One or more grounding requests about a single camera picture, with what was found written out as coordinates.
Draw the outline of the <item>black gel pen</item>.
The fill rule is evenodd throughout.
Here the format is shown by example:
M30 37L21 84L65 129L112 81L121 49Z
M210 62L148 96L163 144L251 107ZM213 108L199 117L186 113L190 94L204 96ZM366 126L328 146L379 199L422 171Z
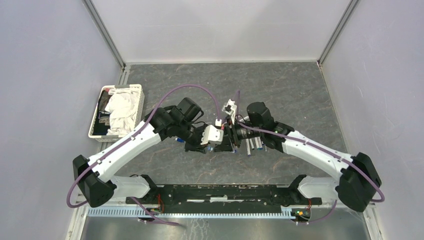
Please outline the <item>black gel pen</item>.
M257 148L258 150L260 150L260 149L261 149L261 147L260 147L260 145L259 145L259 142L258 142L257 138L254 138L254 142L255 142L255 146L256 146L256 148Z

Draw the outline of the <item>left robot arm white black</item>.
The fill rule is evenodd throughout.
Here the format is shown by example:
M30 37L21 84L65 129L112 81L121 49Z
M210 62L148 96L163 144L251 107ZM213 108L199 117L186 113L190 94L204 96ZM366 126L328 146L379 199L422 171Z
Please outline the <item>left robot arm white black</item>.
M78 155L72 161L74 183L92 208L107 203L112 198L136 197L145 204L153 203L157 190L145 177L117 176L129 161L148 148L167 138L178 137L187 145L201 147L203 127L193 123L204 111L192 99L185 97L178 105L159 107L129 134L109 148L90 156Z

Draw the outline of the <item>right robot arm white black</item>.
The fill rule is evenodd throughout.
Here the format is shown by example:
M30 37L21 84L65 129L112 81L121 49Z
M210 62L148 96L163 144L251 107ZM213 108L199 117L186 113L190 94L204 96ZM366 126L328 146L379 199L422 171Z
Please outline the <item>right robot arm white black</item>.
M238 115L235 101L229 100L222 109L227 114L207 126L202 145L214 144L214 150L232 151L243 140L261 141L265 147L285 153L321 169L327 177L300 176L289 189L289 199L302 204L307 199L321 198L341 201L356 212L363 212L369 203L382 203L381 178L371 160L362 152L357 155L340 152L322 145L274 120L264 102L247 106L247 117Z

